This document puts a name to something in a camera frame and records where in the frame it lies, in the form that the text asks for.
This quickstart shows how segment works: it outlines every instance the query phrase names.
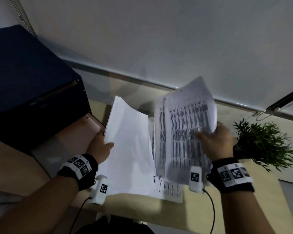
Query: potted plant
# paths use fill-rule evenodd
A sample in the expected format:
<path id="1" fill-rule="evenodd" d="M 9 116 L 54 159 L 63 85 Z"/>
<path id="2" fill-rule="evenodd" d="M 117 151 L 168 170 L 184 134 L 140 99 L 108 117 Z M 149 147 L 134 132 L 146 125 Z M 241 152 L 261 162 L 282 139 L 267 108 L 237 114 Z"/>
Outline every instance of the potted plant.
<path id="1" fill-rule="evenodd" d="M 280 172 L 293 166 L 293 148 L 286 144 L 289 138 L 281 134 L 276 124 L 250 124 L 243 119 L 239 124 L 235 122 L 235 128 L 238 134 L 238 143 L 233 148 L 235 158 L 250 158 L 268 172 L 269 165 Z"/>

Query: white sensor device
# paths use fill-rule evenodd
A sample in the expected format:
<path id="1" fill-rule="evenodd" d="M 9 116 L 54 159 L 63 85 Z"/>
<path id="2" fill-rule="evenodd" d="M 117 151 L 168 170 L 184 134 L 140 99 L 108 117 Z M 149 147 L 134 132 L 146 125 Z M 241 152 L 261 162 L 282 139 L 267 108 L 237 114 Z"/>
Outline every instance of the white sensor device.
<path id="1" fill-rule="evenodd" d="M 189 177 L 189 190 L 196 193 L 203 193 L 203 182 L 202 182 L 202 168 L 192 166 L 190 169 Z"/>
<path id="2" fill-rule="evenodd" d="M 91 192 L 89 197 L 92 197 L 92 199 L 89 202 L 102 205 L 105 201 L 109 182 L 107 177 L 103 175 L 97 176 L 94 181 L 94 185 L 90 187 Z"/>

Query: forearm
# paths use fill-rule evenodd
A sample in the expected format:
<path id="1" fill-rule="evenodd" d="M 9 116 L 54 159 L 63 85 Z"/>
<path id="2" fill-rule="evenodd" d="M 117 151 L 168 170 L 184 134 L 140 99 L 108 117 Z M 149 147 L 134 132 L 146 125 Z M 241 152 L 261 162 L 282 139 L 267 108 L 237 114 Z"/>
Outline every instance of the forearm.
<path id="1" fill-rule="evenodd" d="M 74 178 L 56 176 L 0 218 L 0 234 L 50 233 L 77 193 Z"/>
<path id="2" fill-rule="evenodd" d="M 274 234 L 254 194 L 235 191 L 221 194 L 226 234 Z"/>

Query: wristband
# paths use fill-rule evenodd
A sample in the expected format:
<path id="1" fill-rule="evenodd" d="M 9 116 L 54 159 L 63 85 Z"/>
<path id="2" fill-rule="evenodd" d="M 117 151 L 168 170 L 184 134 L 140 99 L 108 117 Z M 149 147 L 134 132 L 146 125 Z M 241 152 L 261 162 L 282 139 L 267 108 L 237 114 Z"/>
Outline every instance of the wristband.
<path id="1" fill-rule="evenodd" d="M 221 193 L 234 191 L 252 191 L 253 179 L 243 164 L 233 157 L 222 158 L 212 162 L 211 173 L 206 176 Z"/>
<path id="2" fill-rule="evenodd" d="M 90 154 L 77 155 L 65 162 L 57 175 L 74 178 L 79 191 L 90 188 L 94 184 L 98 163 Z"/>

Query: wooden table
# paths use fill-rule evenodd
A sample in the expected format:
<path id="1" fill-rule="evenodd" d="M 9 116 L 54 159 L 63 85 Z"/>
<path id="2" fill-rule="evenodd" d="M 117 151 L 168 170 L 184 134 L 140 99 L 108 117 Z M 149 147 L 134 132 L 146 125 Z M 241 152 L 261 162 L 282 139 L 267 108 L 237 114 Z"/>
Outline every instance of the wooden table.
<path id="1" fill-rule="evenodd" d="M 106 105 L 90 101 L 91 110 L 100 121 L 106 119 Z M 254 179 L 255 196 L 276 233 L 293 233 L 293 218 L 277 177 L 252 161 L 244 165 Z M 26 196 L 49 180 L 35 159 L 0 142 L 0 191 Z M 153 224 L 209 233 L 213 211 L 207 194 L 197 194 L 183 189 L 183 203 L 177 204 L 152 197 L 118 194 L 107 196 L 104 205 L 86 204 L 85 208 L 99 210 L 142 220 Z M 225 233 L 220 194 L 214 187 L 206 187 L 216 210 L 213 233 Z M 72 205 L 80 207 L 89 196 L 81 191 Z"/>

